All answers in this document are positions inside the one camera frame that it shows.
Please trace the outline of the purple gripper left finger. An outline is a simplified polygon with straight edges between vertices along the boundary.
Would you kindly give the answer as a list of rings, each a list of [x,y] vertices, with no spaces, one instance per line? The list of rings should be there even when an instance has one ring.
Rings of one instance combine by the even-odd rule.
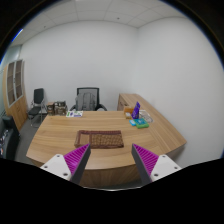
[[[54,155],[41,166],[41,169],[75,184],[79,184],[90,154],[90,145],[86,144],[65,155]]]

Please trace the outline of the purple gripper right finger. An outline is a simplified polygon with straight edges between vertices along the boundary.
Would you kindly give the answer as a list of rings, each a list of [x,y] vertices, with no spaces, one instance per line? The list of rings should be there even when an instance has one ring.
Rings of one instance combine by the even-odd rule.
[[[136,144],[132,145],[131,153],[143,184],[152,183],[181,169],[167,155],[158,156]]]

